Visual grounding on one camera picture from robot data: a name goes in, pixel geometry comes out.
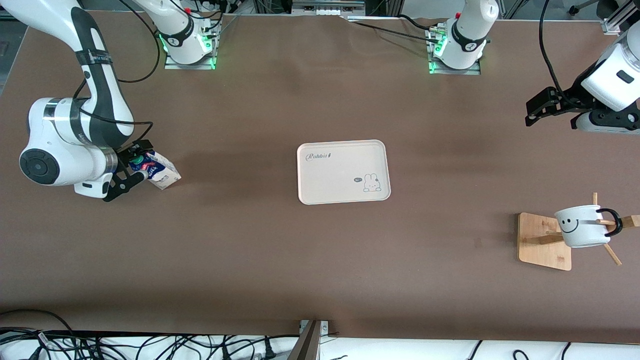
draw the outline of wooden stand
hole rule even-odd
[[[554,218],[518,215],[518,259],[558,270],[571,270],[571,248],[564,244]]]

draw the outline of mug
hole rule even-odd
[[[607,226],[598,224],[602,220],[602,213],[610,213],[616,222],[616,228],[607,232]],[[611,240],[611,236],[622,231],[622,220],[617,212],[612,209],[600,208],[599,205],[575,206],[560,210],[556,213],[556,219],[564,242],[569,247],[589,247],[604,245]]]

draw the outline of brown table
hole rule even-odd
[[[155,49],[138,20],[95,17],[118,75],[146,73]],[[20,172],[31,103],[71,96],[82,76],[30,29],[0,98],[0,307],[88,330],[275,334],[323,318],[341,336],[637,341],[640,233],[612,242],[623,266],[601,247],[574,250],[570,272],[516,258],[519,212],[552,216],[593,191],[640,212],[640,139],[572,131],[569,115],[524,126],[525,102],[551,85],[537,26],[496,23],[481,76],[438,76],[419,40],[337,17],[242,17],[215,71],[122,85],[184,178],[109,204]],[[596,22],[546,31],[564,86],[614,40]],[[359,139],[387,146],[391,197],[300,203],[297,147]]]

